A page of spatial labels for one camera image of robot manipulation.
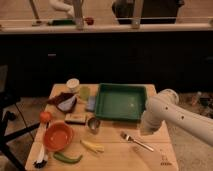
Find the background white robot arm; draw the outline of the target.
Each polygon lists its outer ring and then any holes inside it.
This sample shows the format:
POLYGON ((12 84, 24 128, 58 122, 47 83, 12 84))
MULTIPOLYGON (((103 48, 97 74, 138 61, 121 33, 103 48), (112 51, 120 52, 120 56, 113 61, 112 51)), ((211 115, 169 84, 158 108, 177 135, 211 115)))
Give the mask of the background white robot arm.
POLYGON ((74 17, 73 0, 49 0, 49 3, 54 10, 65 12, 69 18, 74 17))

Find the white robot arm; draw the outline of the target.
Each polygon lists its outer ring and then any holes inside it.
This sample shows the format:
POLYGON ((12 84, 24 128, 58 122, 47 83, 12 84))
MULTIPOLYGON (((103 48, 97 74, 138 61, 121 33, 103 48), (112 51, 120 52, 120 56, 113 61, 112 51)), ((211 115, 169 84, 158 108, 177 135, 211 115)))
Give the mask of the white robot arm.
POLYGON ((168 121, 213 146, 213 120, 185 110, 178 103, 179 96, 172 89, 164 89, 149 97, 141 116, 140 133, 152 135, 163 121, 168 121))

